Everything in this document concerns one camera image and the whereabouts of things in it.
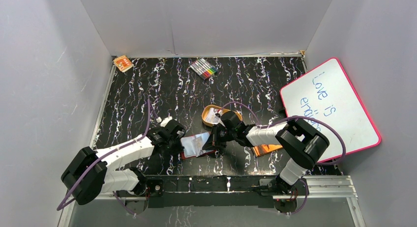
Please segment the yellow oval tray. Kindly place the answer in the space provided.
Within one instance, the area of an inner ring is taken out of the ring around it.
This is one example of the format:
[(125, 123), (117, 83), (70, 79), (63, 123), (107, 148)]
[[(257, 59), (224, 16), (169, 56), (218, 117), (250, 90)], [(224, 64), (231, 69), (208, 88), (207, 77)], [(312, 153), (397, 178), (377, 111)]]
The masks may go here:
[(215, 124), (221, 124), (224, 126), (224, 123), (221, 121), (220, 117), (218, 117), (216, 114), (219, 113), (222, 115), (225, 112), (229, 112), (229, 109), (223, 109), (221, 110), (220, 106), (217, 105), (208, 105), (204, 108), (202, 112), (202, 121), (203, 124), (205, 124), (208, 127), (212, 127)]

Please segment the red leather card holder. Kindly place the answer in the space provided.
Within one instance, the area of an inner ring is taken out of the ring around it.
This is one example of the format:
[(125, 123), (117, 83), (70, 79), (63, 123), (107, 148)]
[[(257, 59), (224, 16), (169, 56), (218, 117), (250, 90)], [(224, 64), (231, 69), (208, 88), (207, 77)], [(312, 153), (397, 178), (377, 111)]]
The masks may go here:
[(180, 139), (183, 151), (180, 153), (182, 159), (205, 156), (214, 153), (216, 150), (208, 142), (209, 132), (200, 133)]

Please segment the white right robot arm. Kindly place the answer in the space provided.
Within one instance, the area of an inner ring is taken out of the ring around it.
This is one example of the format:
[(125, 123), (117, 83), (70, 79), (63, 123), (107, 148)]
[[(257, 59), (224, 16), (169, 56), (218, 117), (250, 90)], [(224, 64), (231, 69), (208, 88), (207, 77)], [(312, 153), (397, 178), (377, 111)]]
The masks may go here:
[(203, 148), (221, 148), (235, 141), (244, 147), (280, 145), (290, 156), (277, 176), (277, 189), (284, 195), (297, 187), (297, 181), (314, 168), (329, 147), (328, 138), (303, 118), (292, 116), (276, 125), (245, 124), (234, 112), (226, 112), (213, 125)]

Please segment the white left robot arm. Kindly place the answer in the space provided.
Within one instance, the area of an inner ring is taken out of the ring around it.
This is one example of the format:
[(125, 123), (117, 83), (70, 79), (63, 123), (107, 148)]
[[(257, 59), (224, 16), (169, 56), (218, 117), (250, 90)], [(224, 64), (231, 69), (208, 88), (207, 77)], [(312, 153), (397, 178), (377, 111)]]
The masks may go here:
[(79, 205), (109, 192), (128, 191), (140, 196), (148, 190), (148, 179), (137, 168), (121, 170), (121, 167), (165, 151), (178, 153), (180, 139), (185, 133), (182, 124), (167, 117), (160, 125), (148, 129), (145, 135), (140, 134), (121, 144), (97, 150), (84, 147), (60, 179)]

